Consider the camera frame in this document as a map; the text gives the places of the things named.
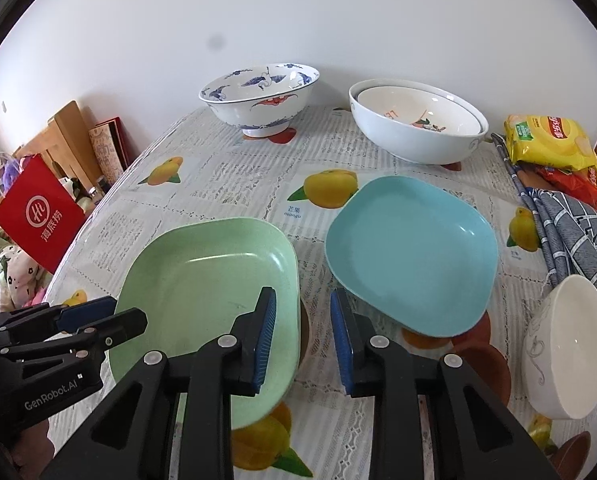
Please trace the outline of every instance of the green label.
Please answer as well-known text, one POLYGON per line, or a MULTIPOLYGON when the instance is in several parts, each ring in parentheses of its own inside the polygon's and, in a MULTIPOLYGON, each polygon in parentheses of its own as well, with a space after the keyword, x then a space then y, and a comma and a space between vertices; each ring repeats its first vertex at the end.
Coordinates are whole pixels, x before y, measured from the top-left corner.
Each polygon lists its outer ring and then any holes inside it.
POLYGON ((516 125, 516 133, 518 134, 518 139, 520 140, 534 139, 534 137, 532 137, 532 132, 530 131, 529 126, 527 126, 526 121, 524 123, 516 125))

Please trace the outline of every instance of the red bat pattern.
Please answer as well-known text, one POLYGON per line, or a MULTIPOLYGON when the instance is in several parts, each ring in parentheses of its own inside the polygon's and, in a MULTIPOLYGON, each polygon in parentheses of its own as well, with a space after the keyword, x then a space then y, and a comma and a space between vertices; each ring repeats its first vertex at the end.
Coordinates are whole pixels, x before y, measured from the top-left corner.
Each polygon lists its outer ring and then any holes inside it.
POLYGON ((265 99, 265 101, 258 101, 256 104, 252 105, 254 108, 257 105, 271 105, 271 106, 278 106, 281 103, 287 101, 290 97, 296 97, 296 94, 287 94, 283 96, 276 96, 272 97, 271 99, 265 99))

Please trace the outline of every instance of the red shopping bag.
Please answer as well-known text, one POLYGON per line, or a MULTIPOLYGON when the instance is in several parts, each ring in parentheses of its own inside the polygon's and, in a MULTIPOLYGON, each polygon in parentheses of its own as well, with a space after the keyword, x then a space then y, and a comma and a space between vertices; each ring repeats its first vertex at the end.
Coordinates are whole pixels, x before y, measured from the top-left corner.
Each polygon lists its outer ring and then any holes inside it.
POLYGON ((0 205, 0 226, 49 272, 63 259, 85 222, 83 210, 35 155, 0 205))

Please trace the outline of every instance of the yellow chip bag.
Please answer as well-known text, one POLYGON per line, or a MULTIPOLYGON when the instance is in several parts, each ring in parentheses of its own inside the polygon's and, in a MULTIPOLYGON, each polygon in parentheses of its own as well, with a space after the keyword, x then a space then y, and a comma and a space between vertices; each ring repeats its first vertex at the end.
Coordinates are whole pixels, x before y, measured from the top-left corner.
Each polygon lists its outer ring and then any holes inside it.
POLYGON ((585 131, 574 120, 537 115, 510 115, 505 121, 511 161, 579 171, 597 168, 597 156, 585 131))

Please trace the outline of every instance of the blue and white porcelain bowl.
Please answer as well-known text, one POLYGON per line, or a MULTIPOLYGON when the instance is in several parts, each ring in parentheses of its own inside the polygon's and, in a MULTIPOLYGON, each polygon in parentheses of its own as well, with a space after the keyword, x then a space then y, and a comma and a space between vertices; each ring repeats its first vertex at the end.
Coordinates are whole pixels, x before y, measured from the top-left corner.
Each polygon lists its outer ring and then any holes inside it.
POLYGON ((245 135, 269 137, 305 108, 319 76, 315 68, 295 63, 253 66, 214 79, 198 98, 245 135))

